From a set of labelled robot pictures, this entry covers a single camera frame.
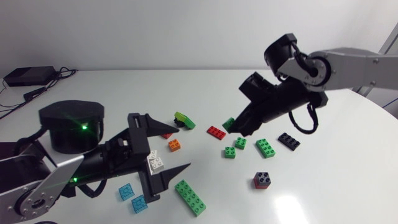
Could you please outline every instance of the red lego brick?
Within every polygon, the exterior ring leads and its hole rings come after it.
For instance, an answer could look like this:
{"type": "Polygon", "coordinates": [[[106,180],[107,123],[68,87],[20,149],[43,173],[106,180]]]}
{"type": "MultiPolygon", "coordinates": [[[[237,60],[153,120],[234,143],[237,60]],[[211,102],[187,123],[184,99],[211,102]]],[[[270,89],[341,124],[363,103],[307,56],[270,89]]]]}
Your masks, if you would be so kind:
{"type": "Polygon", "coordinates": [[[211,134],[212,136],[218,138],[219,140],[222,140],[225,137],[225,132],[215,128],[215,127],[210,127],[207,130],[207,133],[211,134]]]}
{"type": "Polygon", "coordinates": [[[162,136],[163,138],[168,139],[173,133],[170,134],[161,134],[160,136],[162,136]]]}

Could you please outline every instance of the white lego brick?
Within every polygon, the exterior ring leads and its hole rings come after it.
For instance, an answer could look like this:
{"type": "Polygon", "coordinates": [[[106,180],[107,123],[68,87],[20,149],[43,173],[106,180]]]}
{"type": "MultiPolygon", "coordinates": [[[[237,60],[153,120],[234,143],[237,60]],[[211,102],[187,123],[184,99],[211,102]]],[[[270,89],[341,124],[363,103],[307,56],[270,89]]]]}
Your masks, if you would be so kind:
{"type": "Polygon", "coordinates": [[[148,155],[148,161],[156,159],[156,157],[157,157],[157,151],[156,150],[151,150],[150,154],[148,155]]]}
{"type": "Polygon", "coordinates": [[[163,165],[162,159],[160,157],[158,157],[158,158],[156,158],[154,160],[151,160],[150,161],[150,166],[152,167],[152,170],[154,172],[159,172],[162,169],[164,169],[164,165],[163,165]]]}

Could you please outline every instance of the orange lego brick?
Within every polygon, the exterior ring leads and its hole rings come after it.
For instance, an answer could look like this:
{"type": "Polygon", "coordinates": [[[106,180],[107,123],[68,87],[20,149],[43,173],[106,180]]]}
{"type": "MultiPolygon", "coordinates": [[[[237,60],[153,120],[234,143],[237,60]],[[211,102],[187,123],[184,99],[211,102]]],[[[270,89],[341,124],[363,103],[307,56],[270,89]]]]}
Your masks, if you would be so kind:
{"type": "Polygon", "coordinates": [[[180,143],[178,142],[177,139],[174,139],[173,141],[170,141],[169,142],[169,147],[170,147],[170,150],[172,152],[174,152],[174,151],[176,151],[178,149],[181,149],[181,145],[180,145],[180,143]]]}

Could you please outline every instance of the white wall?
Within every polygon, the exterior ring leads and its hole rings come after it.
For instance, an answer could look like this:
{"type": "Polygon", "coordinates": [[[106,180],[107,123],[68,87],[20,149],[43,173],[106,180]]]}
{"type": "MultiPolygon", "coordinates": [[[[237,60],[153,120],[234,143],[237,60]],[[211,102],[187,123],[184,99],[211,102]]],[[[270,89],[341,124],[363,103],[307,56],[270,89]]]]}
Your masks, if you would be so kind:
{"type": "Polygon", "coordinates": [[[288,32],[307,53],[377,52],[397,9],[396,0],[2,0],[0,77],[38,65],[264,68],[264,50],[288,32]]]}

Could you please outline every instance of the lego brick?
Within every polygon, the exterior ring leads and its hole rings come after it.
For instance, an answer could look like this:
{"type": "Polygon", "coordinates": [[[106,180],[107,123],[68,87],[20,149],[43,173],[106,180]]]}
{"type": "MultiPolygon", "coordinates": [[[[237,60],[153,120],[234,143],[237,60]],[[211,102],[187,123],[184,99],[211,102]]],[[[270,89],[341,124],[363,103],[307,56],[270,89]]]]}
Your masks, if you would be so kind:
{"type": "Polygon", "coordinates": [[[269,145],[269,143],[265,139],[258,140],[256,142],[256,146],[259,148],[264,158],[270,158],[275,155],[275,150],[269,145]]]}
{"type": "Polygon", "coordinates": [[[267,172],[257,172],[253,178],[254,186],[257,189],[267,189],[271,184],[271,179],[267,172]]]}
{"type": "Polygon", "coordinates": [[[180,112],[175,112],[174,117],[181,122],[185,122],[187,117],[184,114],[181,114],[180,112]]]}
{"type": "Polygon", "coordinates": [[[238,137],[238,139],[235,142],[235,147],[238,149],[244,149],[246,145],[246,139],[238,137]]]}
{"type": "Polygon", "coordinates": [[[193,129],[196,126],[195,123],[192,122],[191,119],[189,119],[188,117],[186,118],[184,123],[185,123],[186,127],[189,129],[193,129]]]}
{"type": "Polygon", "coordinates": [[[225,147],[225,158],[235,159],[235,148],[234,147],[225,147]]]}
{"type": "Polygon", "coordinates": [[[229,127],[231,127],[231,125],[235,122],[235,119],[230,118],[227,121],[225,121],[225,123],[223,124],[223,127],[225,128],[225,130],[229,133],[228,129],[229,127]]]}
{"type": "Polygon", "coordinates": [[[170,151],[172,151],[172,152],[174,152],[174,151],[176,151],[178,149],[181,149],[181,145],[180,145],[180,143],[178,142],[177,139],[174,139],[173,141],[170,141],[169,142],[169,147],[170,147],[170,151]]]}
{"type": "Polygon", "coordinates": [[[279,136],[278,141],[287,146],[290,150],[294,151],[300,145],[300,142],[292,138],[290,135],[283,133],[279,136]]]}
{"type": "Polygon", "coordinates": [[[161,171],[162,169],[164,169],[164,165],[163,165],[162,159],[160,157],[158,157],[154,160],[151,160],[150,166],[154,172],[158,172],[158,171],[161,171]]]}
{"type": "Polygon", "coordinates": [[[156,157],[157,157],[157,151],[156,150],[151,150],[150,154],[147,156],[148,161],[156,159],[156,157]]]}
{"type": "Polygon", "coordinates": [[[134,192],[132,191],[130,184],[126,184],[125,186],[119,188],[119,193],[122,200],[127,200],[134,196],[134,192]]]}
{"type": "Polygon", "coordinates": [[[170,134],[161,134],[160,136],[162,136],[165,139],[168,139],[173,133],[170,134]]]}
{"type": "Polygon", "coordinates": [[[219,130],[218,128],[215,128],[214,126],[211,126],[209,129],[207,129],[207,133],[218,138],[219,140],[222,140],[226,135],[225,132],[219,130]]]}
{"type": "Polygon", "coordinates": [[[185,180],[181,180],[175,186],[175,189],[196,216],[200,215],[206,209],[206,205],[202,202],[199,196],[191,189],[191,187],[188,185],[188,183],[185,180]]]}
{"type": "Polygon", "coordinates": [[[148,208],[148,205],[145,203],[145,198],[143,195],[140,195],[131,200],[132,207],[136,213],[143,211],[148,208]]]}
{"type": "Polygon", "coordinates": [[[174,123],[177,125],[179,128],[185,127],[185,123],[182,121],[179,121],[177,118],[174,119],[174,123]]]}

